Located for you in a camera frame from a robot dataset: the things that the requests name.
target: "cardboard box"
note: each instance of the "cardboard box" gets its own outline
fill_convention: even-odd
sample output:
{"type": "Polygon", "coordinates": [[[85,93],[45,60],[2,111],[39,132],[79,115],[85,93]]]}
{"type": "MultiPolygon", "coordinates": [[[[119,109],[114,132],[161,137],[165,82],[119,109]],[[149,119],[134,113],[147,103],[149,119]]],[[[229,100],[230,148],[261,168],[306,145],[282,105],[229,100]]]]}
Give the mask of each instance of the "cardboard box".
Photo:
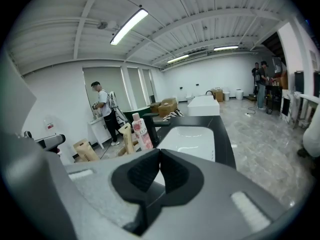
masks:
{"type": "Polygon", "coordinates": [[[177,108],[178,104],[176,98],[165,98],[158,107],[159,116],[164,118],[166,115],[169,115],[170,112],[174,112],[177,108]]]}
{"type": "Polygon", "coordinates": [[[213,88],[211,89],[211,92],[215,94],[215,99],[217,102],[223,102],[224,101],[224,93],[222,89],[220,88],[213,88]]]}
{"type": "Polygon", "coordinates": [[[161,102],[151,103],[149,107],[151,108],[151,113],[159,113],[158,107],[161,105],[161,102]]]}
{"type": "Polygon", "coordinates": [[[279,83],[279,86],[282,87],[283,90],[288,89],[288,76],[281,76],[274,79],[277,83],[279,83]]]}
{"type": "Polygon", "coordinates": [[[79,157],[85,162],[100,160],[96,152],[92,149],[89,142],[86,139],[78,141],[73,145],[75,151],[78,153],[79,157]]]}

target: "white t-shirt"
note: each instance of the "white t-shirt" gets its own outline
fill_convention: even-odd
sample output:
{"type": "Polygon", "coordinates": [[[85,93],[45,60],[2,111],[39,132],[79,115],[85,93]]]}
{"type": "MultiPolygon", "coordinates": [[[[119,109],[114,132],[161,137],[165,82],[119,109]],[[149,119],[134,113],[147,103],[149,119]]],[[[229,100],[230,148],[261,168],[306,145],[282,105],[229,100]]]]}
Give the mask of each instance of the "white t-shirt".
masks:
{"type": "Polygon", "coordinates": [[[99,91],[99,103],[104,103],[103,107],[101,108],[101,114],[103,117],[106,117],[110,115],[111,113],[111,108],[109,107],[108,103],[108,93],[102,89],[99,91]]]}

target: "ceiling light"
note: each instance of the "ceiling light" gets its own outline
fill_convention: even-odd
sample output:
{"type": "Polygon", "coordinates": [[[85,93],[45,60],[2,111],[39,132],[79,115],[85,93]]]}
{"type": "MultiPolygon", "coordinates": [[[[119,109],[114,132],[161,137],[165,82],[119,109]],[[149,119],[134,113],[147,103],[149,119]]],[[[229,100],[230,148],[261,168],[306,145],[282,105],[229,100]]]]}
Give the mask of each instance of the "ceiling light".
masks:
{"type": "Polygon", "coordinates": [[[222,51],[222,50],[230,50],[230,49],[237,49],[239,46],[238,45],[233,45],[233,46],[224,46],[224,47],[217,47],[214,48],[214,51],[222,51]]]}
{"type": "Polygon", "coordinates": [[[167,62],[168,62],[168,63],[172,63],[172,62],[180,61],[180,60],[182,60],[182,59],[184,59],[184,58],[188,58],[188,57],[189,57],[189,55],[186,54],[186,55],[180,56],[180,57],[178,57],[178,58],[174,58],[174,59],[172,59],[172,60],[169,60],[169,61],[167,61],[167,62]]]}
{"type": "Polygon", "coordinates": [[[112,38],[110,45],[116,46],[121,39],[144,17],[148,15],[148,12],[145,9],[138,10],[115,34],[112,38]]]}

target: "trash can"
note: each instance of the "trash can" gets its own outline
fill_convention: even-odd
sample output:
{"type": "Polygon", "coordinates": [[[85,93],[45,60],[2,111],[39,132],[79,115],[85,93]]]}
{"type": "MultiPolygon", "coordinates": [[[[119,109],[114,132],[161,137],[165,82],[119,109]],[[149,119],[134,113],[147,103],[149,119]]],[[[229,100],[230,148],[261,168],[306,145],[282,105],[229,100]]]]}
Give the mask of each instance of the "trash can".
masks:
{"type": "Polygon", "coordinates": [[[224,91],[223,92],[223,99],[227,102],[229,100],[230,92],[224,91]]]}
{"type": "Polygon", "coordinates": [[[237,100],[242,100],[244,98],[244,91],[241,89],[235,90],[235,98],[237,100]]]}

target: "white sink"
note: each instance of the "white sink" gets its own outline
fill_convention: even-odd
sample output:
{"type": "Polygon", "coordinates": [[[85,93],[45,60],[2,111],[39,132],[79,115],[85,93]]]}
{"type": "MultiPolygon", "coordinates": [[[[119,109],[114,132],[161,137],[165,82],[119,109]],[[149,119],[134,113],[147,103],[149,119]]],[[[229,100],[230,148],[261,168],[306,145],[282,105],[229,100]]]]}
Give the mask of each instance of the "white sink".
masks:
{"type": "Polygon", "coordinates": [[[212,95],[195,97],[188,105],[188,116],[219,116],[220,105],[212,95]]]}
{"type": "MultiPolygon", "coordinates": [[[[172,128],[156,148],[178,151],[212,162],[216,158],[214,132],[206,127],[172,128]]],[[[165,185],[165,179],[160,171],[154,181],[165,185]]]]}

